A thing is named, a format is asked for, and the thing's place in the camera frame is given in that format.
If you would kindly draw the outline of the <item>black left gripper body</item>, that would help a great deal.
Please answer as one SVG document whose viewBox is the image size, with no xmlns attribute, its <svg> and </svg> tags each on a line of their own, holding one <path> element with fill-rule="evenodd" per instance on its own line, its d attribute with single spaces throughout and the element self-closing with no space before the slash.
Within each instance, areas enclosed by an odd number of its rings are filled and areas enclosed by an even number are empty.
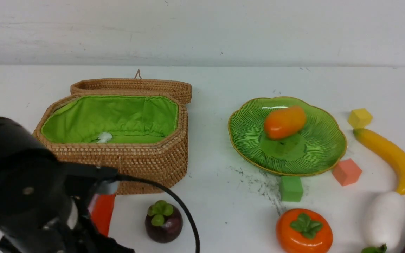
<svg viewBox="0 0 405 253">
<path fill-rule="evenodd" d="M 133 253 L 98 232 L 92 198 L 65 189 L 63 162 L 43 158 L 0 165 L 2 253 Z"/>
</svg>

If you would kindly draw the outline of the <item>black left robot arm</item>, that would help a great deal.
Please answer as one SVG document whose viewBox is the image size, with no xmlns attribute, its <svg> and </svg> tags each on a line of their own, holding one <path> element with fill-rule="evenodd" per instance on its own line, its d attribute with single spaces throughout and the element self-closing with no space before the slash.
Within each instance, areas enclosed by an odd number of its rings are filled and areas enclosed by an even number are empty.
<svg viewBox="0 0 405 253">
<path fill-rule="evenodd" d="M 88 206 L 114 168 L 60 161 L 19 123 L 0 117 L 0 250 L 133 253 L 101 234 Z"/>
</svg>

